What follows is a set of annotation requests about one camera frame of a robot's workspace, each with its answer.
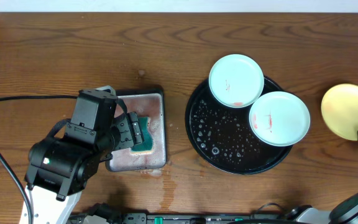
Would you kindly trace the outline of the green yellow sponge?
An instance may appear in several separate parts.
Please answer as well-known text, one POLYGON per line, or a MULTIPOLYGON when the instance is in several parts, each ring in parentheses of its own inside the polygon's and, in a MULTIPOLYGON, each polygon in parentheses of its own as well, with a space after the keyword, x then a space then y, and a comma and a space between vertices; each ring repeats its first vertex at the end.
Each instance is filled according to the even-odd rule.
POLYGON ((149 133, 148 125, 149 125, 149 117, 140 117, 139 118, 139 128, 142 131, 144 141, 141 144, 135 145, 131 149, 131 151, 133 153, 143 153, 143 152, 149 152, 152 150, 153 140, 152 140, 151 134, 149 133))

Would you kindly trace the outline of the yellow plate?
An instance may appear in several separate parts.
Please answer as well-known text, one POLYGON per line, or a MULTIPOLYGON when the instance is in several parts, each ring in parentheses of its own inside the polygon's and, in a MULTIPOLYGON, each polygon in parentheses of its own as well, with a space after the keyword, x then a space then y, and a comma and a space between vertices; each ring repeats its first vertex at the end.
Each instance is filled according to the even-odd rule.
POLYGON ((358 86, 350 83, 335 85, 323 96, 321 114, 326 126, 337 136, 357 140, 358 86))

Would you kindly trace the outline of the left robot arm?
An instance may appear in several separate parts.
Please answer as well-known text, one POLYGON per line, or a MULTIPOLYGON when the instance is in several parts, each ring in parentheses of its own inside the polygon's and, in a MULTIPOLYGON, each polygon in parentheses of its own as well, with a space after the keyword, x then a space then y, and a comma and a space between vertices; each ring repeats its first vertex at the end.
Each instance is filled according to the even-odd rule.
POLYGON ((31 223, 66 223, 99 164, 143 141, 137 113, 112 88, 81 90, 71 119, 30 149, 23 216, 31 223))

